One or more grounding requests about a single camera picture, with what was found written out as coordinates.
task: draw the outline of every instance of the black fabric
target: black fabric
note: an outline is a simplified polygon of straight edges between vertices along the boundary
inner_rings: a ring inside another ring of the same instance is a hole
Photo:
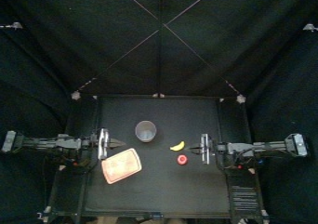
[[[266,207],[283,223],[315,223],[318,218],[317,42],[317,33],[299,33],[250,104],[255,140],[300,133],[309,142],[309,159],[268,160],[260,176]]]
[[[125,147],[108,151],[108,155],[135,148],[143,169],[108,185],[97,164],[88,181],[84,211],[95,216],[124,211],[159,212],[166,217],[228,217],[226,180],[215,158],[211,157],[211,165],[203,165],[200,155],[172,152],[168,148],[182,140],[187,147],[194,146],[203,133],[219,139],[215,100],[105,98],[100,99],[97,116],[97,127],[107,127],[111,137],[127,143]],[[156,125],[150,143],[143,143],[133,133],[143,120]],[[184,166],[176,163],[179,154],[188,158]]]
[[[0,24],[19,19],[0,0]],[[63,133],[68,96],[49,58],[28,31],[0,31],[0,147],[9,130],[27,137],[56,137]],[[0,222],[40,223],[36,213],[52,187],[55,166],[44,154],[0,155]]]
[[[302,28],[317,26],[318,1],[136,1],[152,15],[133,0],[0,0],[0,25],[24,26],[0,29],[0,140],[8,129],[41,137],[63,132],[69,94],[95,77],[81,93],[235,96],[226,79],[248,96],[255,140],[290,132],[309,137],[311,160],[282,162],[282,168],[271,161],[262,182],[271,214],[310,223],[317,34]],[[300,207],[299,197],[309,200]],[[21,208],[15,205],[16,214]]]
[[[317,0],[135,1],[148,12],[133,0],[4,0],[71,92],[96,77],[81,92],[234,96],[227,79],[243,93],[317,6]]]

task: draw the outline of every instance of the metal rod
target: metal rod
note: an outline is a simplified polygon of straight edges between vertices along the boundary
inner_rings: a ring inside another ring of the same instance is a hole
[[[179,39],[179,41],[186,45],[186,47],[190,49],[190,51],[195,54],[195,56],[202,60],[202,62],[210,66],[214,70],[215,67],[203,59],[203,57],[199,55],[199,53],[195,51],[195,49],[186,43],[186,41],[182,39],[182,37],[170,29],[170,27],[164,24],[164,27],[168,29],[168,31],[174,34],[174,36]],[[218,77],[223,80],[223,82],[228,85],[228,87],[236,92],[239,95],[239,91],[234,87],[234,85],[227,81],[227,79],[223,78],[223,76],[218,75]]]
[[[152,17],[158,20],[158,18],[154,16],[154,14],[146,9],[146,7],[136,1],[133,0],[133,2],[152,15]]]
[[[91,79],[88,80],[83,86],[79,87],[77,91],[83,90],[92,82],[135,51],[143,44],[144,42],[159,32],[156,30],[147,38],[127,52],[124,55]]]
[[[170,25],[202,0],[196,0],[167,23]]]

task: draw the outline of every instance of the black table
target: black table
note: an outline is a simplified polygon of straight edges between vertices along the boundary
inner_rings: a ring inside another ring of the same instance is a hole
[[[152,121],[158,129],[150,143],[133,134],[143,120]],[[218,141],[250,142],[244,108],[234,99],[88,98],[73,108],[67,132],[89,135],[97,127],[105,127],[111,137],[127,143],[108,155],[135,148],[143,169],[112,185],[100,164],[88,175],[60,172],[51,198],[59,216],[230,218],[226,176],[214,157],[211,164],[203,165],[200,155],[174,152],[168,147],[182,140],[187,147],[194,146],[203,133]],[[178,165],[179,154],[187,156],[187,165]]]

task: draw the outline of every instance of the black curtain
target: black curtain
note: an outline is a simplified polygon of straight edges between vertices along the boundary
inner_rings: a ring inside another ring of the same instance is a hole
[[[3,1],[0,7],[0,24],[19,21]],[[69,96],[27,29],[0,31],[0,58],[0,147],[9,130],[56,137],[65,127]],[[0,154],[0,223],[37,223],[52,169],[44,154]]]
[[[318,33],[300,31],[276,55],[250,97],[255,141],[283,140],[300,133],[310,158],[268,159],[260,173],[267,210],[279,223],[318,219]]]

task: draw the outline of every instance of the banana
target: banana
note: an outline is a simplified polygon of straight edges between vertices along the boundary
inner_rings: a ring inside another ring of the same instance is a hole
[[[184,142],[182,141],[176,146],[170,147],[172,151],[180,151],[184,148]]]

